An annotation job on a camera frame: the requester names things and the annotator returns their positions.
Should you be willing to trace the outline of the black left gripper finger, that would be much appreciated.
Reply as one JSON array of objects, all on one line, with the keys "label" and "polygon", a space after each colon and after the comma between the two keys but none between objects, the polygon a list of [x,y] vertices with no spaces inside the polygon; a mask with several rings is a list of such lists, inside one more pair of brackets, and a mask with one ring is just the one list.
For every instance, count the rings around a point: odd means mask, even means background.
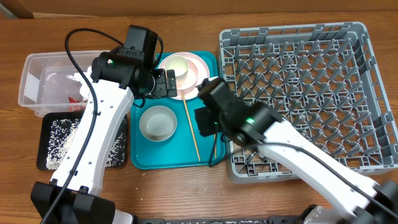
[{"label": "black left gripper finger", "polygon": [[167,96],[167,79],[164,69],[155,69],[153,71],[153,77],[155,80],[154,89],[152,96],[154,98],[164,98]]},{"label": "black left gripper finger", "polygon": [[177,82],[174,70],[166,70],[167,76],[167,96],[176,97],[177,96]]}]

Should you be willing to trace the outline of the wooden chopstick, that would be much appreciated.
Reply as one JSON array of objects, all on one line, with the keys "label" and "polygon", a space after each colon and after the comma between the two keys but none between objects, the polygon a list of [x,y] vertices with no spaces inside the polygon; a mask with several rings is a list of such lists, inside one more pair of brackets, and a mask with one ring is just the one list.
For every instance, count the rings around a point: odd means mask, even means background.
[{"label": "wooden chopstick", "polygon": [[200,157],[200,153],[199,153],[199,150],[198,150],[197,140],[196,140],[196,137],[195,137],[195,133],[194,133],[193,126],[192,126],[192,121],[190,119],[190,113],[189,113],[189,110],[188,110],[187,102],[186,102],[185,95],[184,95],[183,91],[181,91],[181,96],[182,96],[185,112],[186,112],[186,115],[187,115],[187,120],[188,120],[188,124],[189,124],[189,127],[190,127],[190,131],[191,131],[191,134],[192,134],[192,139],[193,139],[193,143],[194,143],[194,146],[195,146],[197,158],[198,158],[198,161],[201,162],[201,157]]},{"label": "wooden chopstick", "polygon": [[214,134],[214,143],[213,143],[213,155],[214,155],[214,159],[217,158],[217,150],[216,150],[216,142],[217,142],[217,134]]}]

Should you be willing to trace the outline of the grey bowl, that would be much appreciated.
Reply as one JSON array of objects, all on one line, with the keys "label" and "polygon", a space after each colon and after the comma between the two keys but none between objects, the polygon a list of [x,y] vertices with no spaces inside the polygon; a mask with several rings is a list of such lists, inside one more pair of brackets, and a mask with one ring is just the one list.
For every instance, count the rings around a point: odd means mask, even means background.
[{"label": "grey bowl", "polygon": [[166,106],[152,106],[145,110],[139,120],[141,134],[153,142],[168,140],[177,129],[177,117]]}]

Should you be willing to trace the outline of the white napkin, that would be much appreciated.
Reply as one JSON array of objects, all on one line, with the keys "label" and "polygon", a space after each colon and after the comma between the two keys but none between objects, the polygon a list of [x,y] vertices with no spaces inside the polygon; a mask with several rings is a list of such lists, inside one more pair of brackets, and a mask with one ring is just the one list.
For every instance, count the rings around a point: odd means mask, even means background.
[{"label": "white napkin", "polygon": [[[90,75],[92,73],[91,66],[89,66],[87,68],[87,71],[85,71],[83,73],[84,73],[85,77],[87,79],[89,79],[90,82],[93,81],[93,79],[90,77]],[[79,93],[82,96],[82,99],[84,101],[87,100],[90,95],[90,89],[89,89],[88,85],[86,84],[85,80],[83,79],[83,77],[81,76],[81,74],[77,72],[77,73],[74,73],[73,75],[67,75],[67,78],[80,83],[81,87],[79,89]]]}]

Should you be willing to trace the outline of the red snack wrapper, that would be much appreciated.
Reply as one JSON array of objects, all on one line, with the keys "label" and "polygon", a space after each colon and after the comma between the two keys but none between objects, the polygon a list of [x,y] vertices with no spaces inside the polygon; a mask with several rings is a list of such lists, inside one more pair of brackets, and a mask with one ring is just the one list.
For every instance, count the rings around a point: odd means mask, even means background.
[{"label": "red snack wrapper", "polygon": [[69,112],[74,112],[74,111],[81,111],[84,110],[86,107],[87,101],[78,101],[72,97],[68,97],[69,102],[72,104],[69,106]]}]

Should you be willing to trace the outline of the white rice pile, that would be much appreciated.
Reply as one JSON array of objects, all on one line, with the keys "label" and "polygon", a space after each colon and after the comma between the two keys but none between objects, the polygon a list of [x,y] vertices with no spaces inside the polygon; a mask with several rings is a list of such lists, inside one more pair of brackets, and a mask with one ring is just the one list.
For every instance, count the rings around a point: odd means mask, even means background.
[{"label": "white rice pile", "polygon": [[[56,119],[50,126],[44,170],[56,170],[66,156],[80,124],[80,118]],[[127,118],[124,118],[112,143],[106,167],[120,167],[126,161]]]}]

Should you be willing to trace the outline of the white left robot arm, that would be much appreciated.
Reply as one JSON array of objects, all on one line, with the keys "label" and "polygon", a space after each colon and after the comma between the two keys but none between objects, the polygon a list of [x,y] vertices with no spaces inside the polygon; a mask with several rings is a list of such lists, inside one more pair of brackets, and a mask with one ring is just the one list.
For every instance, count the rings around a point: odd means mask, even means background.
[{"label": "white left robot arm", "polygon": [[36,182],[30,198],[43,223],[137,223],[101,197],[104,170],[118,129],[135,99],[175,97],[173,70],[159,67],[161,37],[129,26],[124,42],[100,53],[84,76],[90,95],[72,144],[49,183]]}]

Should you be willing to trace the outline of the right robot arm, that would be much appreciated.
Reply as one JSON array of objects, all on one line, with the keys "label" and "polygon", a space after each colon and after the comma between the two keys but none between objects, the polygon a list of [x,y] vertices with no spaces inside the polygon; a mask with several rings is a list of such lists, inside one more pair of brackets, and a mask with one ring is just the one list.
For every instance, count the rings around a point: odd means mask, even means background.
[{"label": "right robot arm", "polygon": [[303,137],[276,110],[248,106],[220,77],[197,85],[204,107],[195,110],[202,136],[223,133],[235,144],[273,159],[331,205],[308,208],[297,223],[397,223],[397,183],[382,185],[340,164]]}]

